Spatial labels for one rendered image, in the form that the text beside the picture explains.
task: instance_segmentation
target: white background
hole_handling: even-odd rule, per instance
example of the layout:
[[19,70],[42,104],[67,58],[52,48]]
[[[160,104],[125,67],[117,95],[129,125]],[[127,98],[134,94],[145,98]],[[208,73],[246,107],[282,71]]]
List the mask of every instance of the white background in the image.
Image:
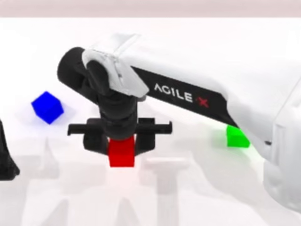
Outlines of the white background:
[[[1,19],[0,117],[21,175],[0,183],[0,225],[301,226],[264,191],[256,150],[226,147],[224,124],[148,98],[140,116],[172,120],[174,133],[157,136],[156,150],[132,169],[110,168],[83,149],[82,136],[66,135],[69,123],[98,112],[57,80],[58,62],[120,31],[225,57],[301,54],[300,19]],[[30,104],[45,90],[65,109],[50,126]]]

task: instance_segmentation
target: robotic arm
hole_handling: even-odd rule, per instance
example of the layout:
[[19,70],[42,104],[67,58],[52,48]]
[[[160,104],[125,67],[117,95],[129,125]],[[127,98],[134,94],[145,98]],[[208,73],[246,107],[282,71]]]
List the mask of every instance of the robotic arm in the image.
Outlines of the robotic arm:
[[118,151],[107,138],[124,142],[135,133],[132,155],[154,149],[155,134],[171,133],[172,124],[138,119],[137,103],[148,95],[242,129],[266,159],[266,190],[301,212],[300,63],[277,57],[219,59],[140,35],[115,34],[89,49],[68,51],[58,78],[99,106],[100,119],[69,127],[69,134],[85,134],[86,149],[112,157]]

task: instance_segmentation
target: block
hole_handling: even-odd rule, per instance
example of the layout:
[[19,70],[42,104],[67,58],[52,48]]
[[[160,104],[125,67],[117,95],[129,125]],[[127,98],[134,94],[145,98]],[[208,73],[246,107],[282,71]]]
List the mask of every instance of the block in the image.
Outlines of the block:
[[227,146],[228,147],[245,147],[250,146],[250,141],[244,135],[244,133],[236,127],[227,126]]
[[108,154],[111,167],[134,167],[134,136],[131,136],[130,138],[121,141],[110,139]]
[[32,102],[32,107],[36,115],[48,124],[64,113],[61,101],[47,91]]

